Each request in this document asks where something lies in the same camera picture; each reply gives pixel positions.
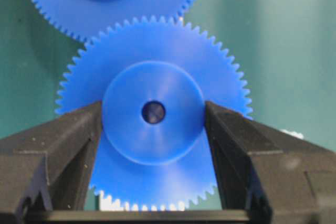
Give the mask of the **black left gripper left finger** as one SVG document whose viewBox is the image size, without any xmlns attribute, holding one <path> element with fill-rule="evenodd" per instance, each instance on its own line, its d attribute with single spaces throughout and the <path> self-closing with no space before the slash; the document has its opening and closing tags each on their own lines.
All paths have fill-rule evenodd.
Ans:
<svg viewBox="0 0 336 224">
<path fill-rule="evenodd" d="M 1 223 L 36 210 L 82 210 L 102 131 L 96 102 L 1 139 Z"/>
</svg>

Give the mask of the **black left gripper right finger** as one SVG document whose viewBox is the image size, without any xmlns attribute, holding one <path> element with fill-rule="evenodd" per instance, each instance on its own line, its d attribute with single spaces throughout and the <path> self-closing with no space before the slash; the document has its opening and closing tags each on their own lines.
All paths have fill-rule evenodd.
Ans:
<svg viewBox="0 0 336 224">
<path fill-rule="evenodd" d="M 206 102 L 221 203 L 255 223 L 335 223 L 335 152 Z"/>
</svg>

